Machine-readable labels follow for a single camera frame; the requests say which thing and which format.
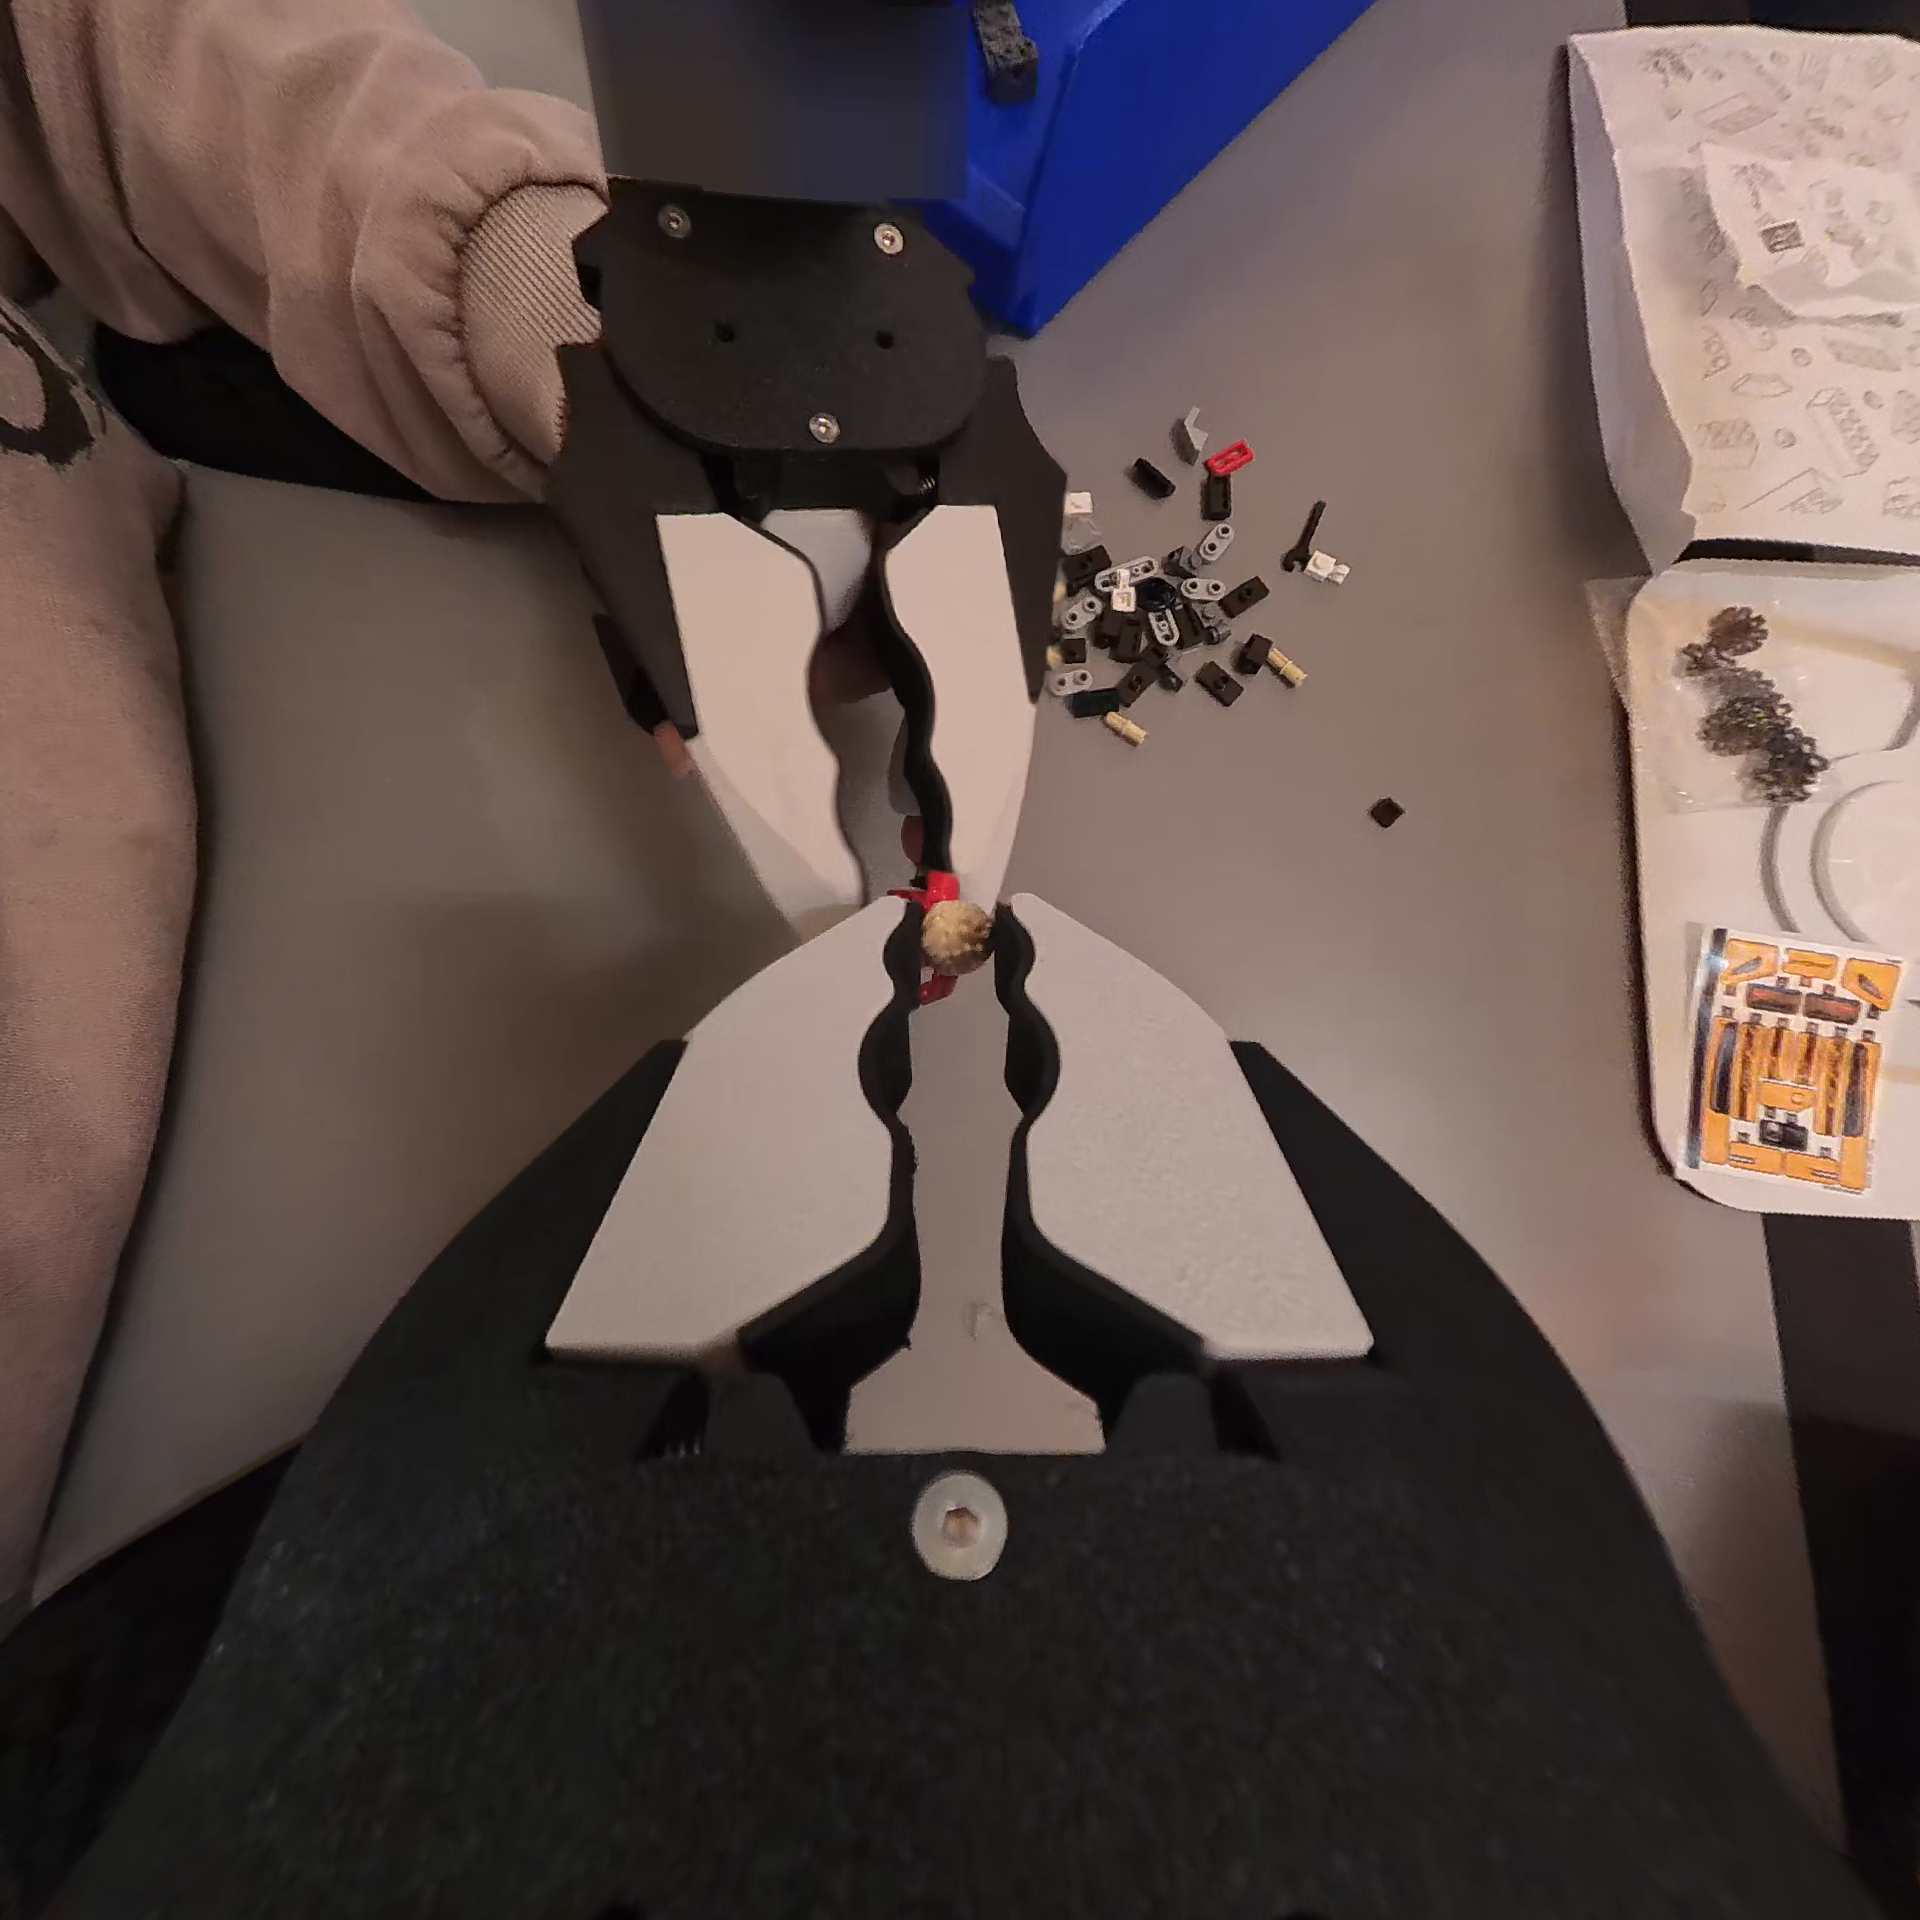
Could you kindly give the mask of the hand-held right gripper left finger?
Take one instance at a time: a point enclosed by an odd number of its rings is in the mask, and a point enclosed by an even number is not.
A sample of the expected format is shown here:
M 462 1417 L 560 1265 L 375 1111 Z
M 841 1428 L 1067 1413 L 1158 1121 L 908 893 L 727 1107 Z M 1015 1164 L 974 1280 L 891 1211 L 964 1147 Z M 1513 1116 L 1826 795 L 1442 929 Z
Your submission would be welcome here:
M 778 1378 L 823 1452 L 922 1307 L 902 1108 L 922 911 L 888 897 L 753 977 L 680 1047 L 544 1336 L 554 1361 Z

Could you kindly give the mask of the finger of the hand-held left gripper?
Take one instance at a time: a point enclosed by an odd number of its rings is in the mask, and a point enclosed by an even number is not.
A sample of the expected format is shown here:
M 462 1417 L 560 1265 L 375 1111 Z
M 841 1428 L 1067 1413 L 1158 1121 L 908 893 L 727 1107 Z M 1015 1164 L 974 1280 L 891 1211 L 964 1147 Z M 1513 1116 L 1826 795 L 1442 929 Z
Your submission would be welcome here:
M 692 769 L 762 891 L 809 943 L 894 884 L 902 865 L 888 792 L 899 722 L 880 701 L 843 708 L 850 736 L 831 743 L 809 708 L 809 664 L 868 580 L 873 527 L 854 509 L 767 523 L 673 513 L 657 537 Z
M 1035 745 L 1015 597 L 992 505 L 937 505 L 880 559 L 880 640 L 904 708 L 899 783 L 920 865 L 963 900 L 1002 898 Z

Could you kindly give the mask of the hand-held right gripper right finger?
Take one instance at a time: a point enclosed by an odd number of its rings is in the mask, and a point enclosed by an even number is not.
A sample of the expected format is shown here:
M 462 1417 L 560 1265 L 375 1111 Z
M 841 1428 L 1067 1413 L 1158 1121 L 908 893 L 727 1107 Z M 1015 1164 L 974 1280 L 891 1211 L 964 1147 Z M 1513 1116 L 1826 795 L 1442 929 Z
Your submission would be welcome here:
M 1015 1341 L 1112 1436 L 1155 1377 L 1363 1362 L 1369 1322 L 1228 1033 L 1033 893 L 999 911 Z

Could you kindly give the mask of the red toy minifigure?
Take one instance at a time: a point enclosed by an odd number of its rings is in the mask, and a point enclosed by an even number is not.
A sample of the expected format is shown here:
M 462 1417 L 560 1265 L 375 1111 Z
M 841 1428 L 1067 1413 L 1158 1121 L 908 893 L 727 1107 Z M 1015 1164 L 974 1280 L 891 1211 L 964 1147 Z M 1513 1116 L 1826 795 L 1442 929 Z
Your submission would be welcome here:
M 913 904 L 922 913 L 922 931 L 927 931 L 927 923 L 937 914 L 946 913 L 946 908 L 963 906 L 959 879 L 948 871 L 929 871 L 913 887 L 888 889 L 888 897 Z M 927 949 L 922 949 L 920 1005 L 945 1002 L 954 995 L 954 986 L 955 977 L 937 967 L 934 957 L 927 957 Z

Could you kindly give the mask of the person's left forearm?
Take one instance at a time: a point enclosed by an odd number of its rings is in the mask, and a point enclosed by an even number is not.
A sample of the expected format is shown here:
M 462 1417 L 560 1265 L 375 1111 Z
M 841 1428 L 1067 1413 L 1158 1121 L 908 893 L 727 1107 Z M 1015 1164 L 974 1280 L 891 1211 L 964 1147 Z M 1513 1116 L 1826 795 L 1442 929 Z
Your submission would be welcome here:
M 6 4 L 3 204 L 6 298 L 223 322 L 426 495 L 544 495 L 598 138 L 408 4 Z

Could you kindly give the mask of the person's left hand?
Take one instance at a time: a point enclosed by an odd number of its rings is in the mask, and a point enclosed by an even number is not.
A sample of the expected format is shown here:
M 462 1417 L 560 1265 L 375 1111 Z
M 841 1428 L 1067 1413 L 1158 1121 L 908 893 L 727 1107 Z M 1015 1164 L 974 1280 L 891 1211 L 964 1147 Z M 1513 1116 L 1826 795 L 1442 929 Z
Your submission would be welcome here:
M 820 640 L 808 669 L 809 708 L 831 743 L 850 736 L 840 714 L 880 701 L 880 716 L 899 722 L 896 743 L 888 760 L 888 799 L 896 813 L 896 839 L 904 858 L 924 865 L 924 818 L 905 784 L 905 701 L 896 683 L 894 645 L 880 629 L 876 589 L 863 589 L 850 610 Z

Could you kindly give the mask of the pile of small bricks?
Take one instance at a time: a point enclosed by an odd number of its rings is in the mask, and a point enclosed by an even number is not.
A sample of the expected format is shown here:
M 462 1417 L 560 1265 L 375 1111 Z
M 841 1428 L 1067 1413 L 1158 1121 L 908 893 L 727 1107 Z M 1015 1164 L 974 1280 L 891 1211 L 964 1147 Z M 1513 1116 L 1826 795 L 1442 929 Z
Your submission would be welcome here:
M 1170 424 L 1167 456 L 1130 463 L 1124 481 L 1144 500 L 1174 508 L 1186 498 L 1198 513 L 1194 537 L 1167 552 L 1114 552 L 1096 497 L 1066 495 L 1043 690 L 1070 721 L 1139 749 L 1152 693 L 1198 688 L 1230 711 L 1255 681 L 1308 683 L 1305 666 L 1255 625 L 1270 580 L 1230 575 L 1235 481 L 1255 457 L 1249 440 L 1220 440 L 1191 408 Z

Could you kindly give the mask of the assorted loose bricks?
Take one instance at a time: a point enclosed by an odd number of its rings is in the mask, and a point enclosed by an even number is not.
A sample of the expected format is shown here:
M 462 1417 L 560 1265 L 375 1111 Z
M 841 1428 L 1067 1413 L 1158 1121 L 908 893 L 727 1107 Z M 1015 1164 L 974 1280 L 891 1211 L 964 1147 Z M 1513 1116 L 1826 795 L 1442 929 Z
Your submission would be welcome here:
M 1040 49 L 1017 3 L 970 3 L 983 84 L 992 105 L 1032 105 L 1040 95 Z

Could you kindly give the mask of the blue plastic bin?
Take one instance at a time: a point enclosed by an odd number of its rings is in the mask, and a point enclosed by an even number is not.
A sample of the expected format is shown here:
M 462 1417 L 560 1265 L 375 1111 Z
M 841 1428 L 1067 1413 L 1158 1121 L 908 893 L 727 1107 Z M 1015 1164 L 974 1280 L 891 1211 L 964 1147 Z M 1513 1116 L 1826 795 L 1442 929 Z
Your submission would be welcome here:
M 920 207 L 1002 329 L 1038 333 L 1366 3 L 1017 3 L 1040 95 L 999 107 L 970 18 L 968 183 Z

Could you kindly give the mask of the black cloth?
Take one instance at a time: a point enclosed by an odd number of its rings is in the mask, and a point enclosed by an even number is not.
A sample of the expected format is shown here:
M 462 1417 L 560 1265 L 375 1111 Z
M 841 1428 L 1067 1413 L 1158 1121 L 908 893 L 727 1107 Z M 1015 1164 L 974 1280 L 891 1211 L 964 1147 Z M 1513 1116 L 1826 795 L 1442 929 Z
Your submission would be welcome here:
M 6 1637 L 6 1919 L 44 1916 L 152 1756 L 296 1458 L 112 1553 Z
M 408 505 L 454 505 L 386 463 L 279 373 L 268 347 L 216 322 L 177 344 L 89 325 L 98 394 L 163 457 L 255 482 Z

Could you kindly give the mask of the clear bag of black parts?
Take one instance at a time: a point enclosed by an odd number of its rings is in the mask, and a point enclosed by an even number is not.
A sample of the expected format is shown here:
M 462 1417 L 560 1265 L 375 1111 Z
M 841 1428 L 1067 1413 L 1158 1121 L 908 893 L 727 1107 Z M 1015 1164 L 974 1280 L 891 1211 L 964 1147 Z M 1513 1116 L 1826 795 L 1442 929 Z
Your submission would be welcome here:
M 1916 568 L 1694 560 L 1648 580 L 1591 584 L 1590 605 L 1628 721 L 1651 1116 L 1679 1178 L 1689 996 L 1708 929 L 1854 943 L 1916 971 Z M 1736 731 L 1732 690 L 1714 673 L 1691 674 L 1684 652 L 1722 618 L 1761 637 L 1732 667 L 1777 696 L 1782 730 L 1826 761 L 1802 800 L 1761 794 L 1762 745 L 1716 753 L 1708 741 Z M 1914 1223 L 1919 1132 L 1898 1169 L 1908 1171 L 1908 1197 L 1881 1219 Z

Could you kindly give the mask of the orange sticker sheet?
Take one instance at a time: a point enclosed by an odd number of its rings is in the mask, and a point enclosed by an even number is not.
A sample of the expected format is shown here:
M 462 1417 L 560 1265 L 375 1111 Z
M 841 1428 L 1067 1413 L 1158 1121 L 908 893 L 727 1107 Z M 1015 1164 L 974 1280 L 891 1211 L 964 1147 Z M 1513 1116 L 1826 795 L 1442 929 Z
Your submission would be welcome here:
M 1785 931 L 1703 933 L 1674 1169 L 1727 1207 L 1898 1216 L 1916 1153 L 1916 971 Z

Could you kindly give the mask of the beige hoodie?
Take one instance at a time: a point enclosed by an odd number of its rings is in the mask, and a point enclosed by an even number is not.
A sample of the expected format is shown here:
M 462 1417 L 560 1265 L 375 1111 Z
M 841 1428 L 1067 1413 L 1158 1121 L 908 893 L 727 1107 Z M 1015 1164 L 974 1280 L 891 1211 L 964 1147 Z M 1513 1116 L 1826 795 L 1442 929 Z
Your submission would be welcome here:
M 196 792 L 175 466 L 6 301 L 3 1619 L 41 1533 L 175 1058 Z

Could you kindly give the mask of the printed white paper bag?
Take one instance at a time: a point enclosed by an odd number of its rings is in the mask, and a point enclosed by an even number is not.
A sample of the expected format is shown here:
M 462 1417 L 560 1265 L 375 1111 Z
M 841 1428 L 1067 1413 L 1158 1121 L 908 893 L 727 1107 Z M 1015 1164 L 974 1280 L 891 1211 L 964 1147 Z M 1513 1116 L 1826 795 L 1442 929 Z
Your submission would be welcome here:
M 1691 546 L 1919 554 L 1919 51 L 1671 26 L 1569 40 L 1604 463 Z

